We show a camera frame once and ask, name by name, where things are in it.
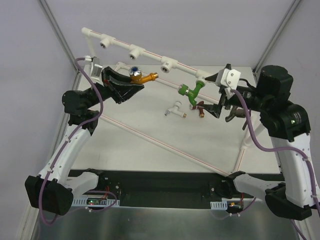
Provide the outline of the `yellow faucet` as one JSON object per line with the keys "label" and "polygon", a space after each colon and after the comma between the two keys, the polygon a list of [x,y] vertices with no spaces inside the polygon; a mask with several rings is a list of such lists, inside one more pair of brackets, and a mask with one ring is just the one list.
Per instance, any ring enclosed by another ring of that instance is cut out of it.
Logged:
{"label": "yellow faucet", "polygon": [[131,67],[128,72],[132,84],[143,85],[147,82],[155,81],[159,77],[157,72],[143,76],[141,69],[137,66]]}

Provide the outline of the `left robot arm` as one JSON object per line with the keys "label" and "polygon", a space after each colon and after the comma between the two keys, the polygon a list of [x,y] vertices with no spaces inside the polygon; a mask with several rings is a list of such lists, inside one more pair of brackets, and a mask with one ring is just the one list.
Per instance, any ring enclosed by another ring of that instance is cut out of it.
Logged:
{"label": "left robot arm", "polygon": [[28,176],[24,185],[30,205],[56,215],[65,215],[74,199],[92,191],[99,195],[105,191],[106,183],[99,178],[97,170],[87,170],[68,181],[68,175],[80,150],[93,135],[101,116],[105,100],[112,99],[121,104],[144,89],[126,75],[105,67],[101,72],[102,82],[90,83],[84,90],[68,90],[62,96],[64,112],[69,115],[65,136],[46,166],[37,176]]}

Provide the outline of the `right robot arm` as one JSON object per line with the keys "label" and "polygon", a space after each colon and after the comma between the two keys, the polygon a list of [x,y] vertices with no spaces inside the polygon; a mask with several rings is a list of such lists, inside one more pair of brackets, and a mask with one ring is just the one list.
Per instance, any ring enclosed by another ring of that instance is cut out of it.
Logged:
{"label": "right robot arm", "polygon": [[221,97],[204,109],[219,118],[223,108],[241,108],[251,140],[261,151],[275,154],[284,178],[263,180],[237,171],[227,177],[226,194],[234,198],[246,193],[261,199],[280,218],[309,218],[312,210],[320,208],[320,187],[311,159],[307,111],[289,100],[293,77],[282,66],[266,65],[255,87],[243,87],[241,73],[228,64],[205,80],[219,87]]}

